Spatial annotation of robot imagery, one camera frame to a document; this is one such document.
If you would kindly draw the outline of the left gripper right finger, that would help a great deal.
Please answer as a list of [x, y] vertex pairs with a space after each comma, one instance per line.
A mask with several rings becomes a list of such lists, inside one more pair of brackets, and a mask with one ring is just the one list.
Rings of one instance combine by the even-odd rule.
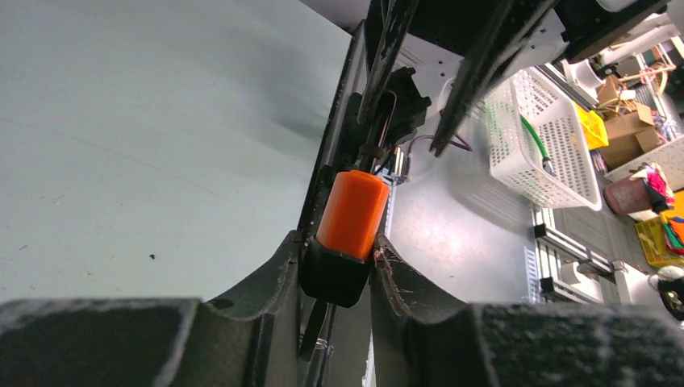
[[379, 386], [680, 386], [683, 331], [647, 306], [467, 303], [401, 258], [371, 253]]

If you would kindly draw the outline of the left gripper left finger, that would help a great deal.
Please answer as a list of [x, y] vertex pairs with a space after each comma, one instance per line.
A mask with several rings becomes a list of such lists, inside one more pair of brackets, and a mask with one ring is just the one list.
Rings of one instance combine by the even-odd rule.
[[1, 308], [4, 386], [295, 386], [298, 258], [291, 231], [219, 296], [27, 299]]

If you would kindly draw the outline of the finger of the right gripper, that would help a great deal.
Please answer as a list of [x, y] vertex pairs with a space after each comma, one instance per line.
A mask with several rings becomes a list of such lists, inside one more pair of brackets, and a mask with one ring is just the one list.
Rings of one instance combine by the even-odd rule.
[[487, 17], [457, 71], [431, 143], [443, 155], [472, 108], [503, 76], [554, 1], [501, 1]]
[[417, 1], [372, 1], [363, 23], [367, 82], [358, 120], [370, 123], [390, 78], [402, 42], [418, 7]]

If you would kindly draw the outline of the orange black padlock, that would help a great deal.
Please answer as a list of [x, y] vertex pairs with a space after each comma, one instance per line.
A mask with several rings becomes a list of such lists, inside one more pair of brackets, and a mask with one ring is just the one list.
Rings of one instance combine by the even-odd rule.
[[330, 305], [358, 303], [369, 276], [369, 257], [388, 201], [390, 188], [374, 172], [396, 106], [395, 93], [382, 94], [369, 136], [359, 148], [357, 169], [339, 172], [300, 270], [300, 286], [315, 299], [302, 342], [301, 360], [311, 360]]

